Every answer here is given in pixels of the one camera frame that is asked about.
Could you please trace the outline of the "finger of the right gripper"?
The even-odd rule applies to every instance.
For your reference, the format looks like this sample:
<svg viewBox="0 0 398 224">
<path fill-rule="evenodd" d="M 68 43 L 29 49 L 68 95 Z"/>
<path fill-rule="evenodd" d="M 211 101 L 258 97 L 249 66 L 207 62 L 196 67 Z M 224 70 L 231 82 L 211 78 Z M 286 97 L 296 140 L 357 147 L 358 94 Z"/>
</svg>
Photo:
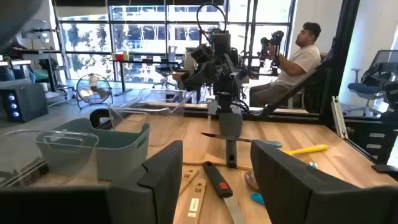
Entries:
<svg viewBox="0 0 398 224">
<path fill-rule="evenodd" d="M 206 67 L 203 72 L 203 84 L 212 85 L 218 80 L 218 74 L 211 67 Z"/>
<path fill-rule="evenodd" d="M 198 90 L 203 85 L 203 82 L 198 74 L 201 71 L 202 66 L 203 64 L 199 64 L 195 70 L 188 70 L 182 75 L 182 81 L 185 90 Z"/>
</svg>

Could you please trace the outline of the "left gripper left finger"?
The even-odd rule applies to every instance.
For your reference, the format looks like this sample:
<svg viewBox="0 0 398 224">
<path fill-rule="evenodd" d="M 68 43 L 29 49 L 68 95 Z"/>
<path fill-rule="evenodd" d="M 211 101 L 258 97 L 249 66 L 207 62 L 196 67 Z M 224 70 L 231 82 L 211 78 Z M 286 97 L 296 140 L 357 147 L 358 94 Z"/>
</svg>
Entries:
<svg viewBox="0 0 398 224">
<path fill-rule="evenodd" d="M 172 223 L 182 181 L 183 142 L 174 141 L 107 190 L 112 223 Z"/>
</svg>

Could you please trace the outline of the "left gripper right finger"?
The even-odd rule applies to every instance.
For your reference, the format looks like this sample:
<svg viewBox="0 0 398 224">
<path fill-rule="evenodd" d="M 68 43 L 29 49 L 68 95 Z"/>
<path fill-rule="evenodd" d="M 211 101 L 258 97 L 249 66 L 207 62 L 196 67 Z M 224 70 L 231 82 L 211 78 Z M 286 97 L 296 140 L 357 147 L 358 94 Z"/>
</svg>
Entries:
<svg viewBox="0 0 398 224">
<path fill-rule="evenodd" d="M 353 185 L 260 140 L 251 142 L 255 179 L 272 223 L 331 223 L 327 196 Z"/>
</svg>

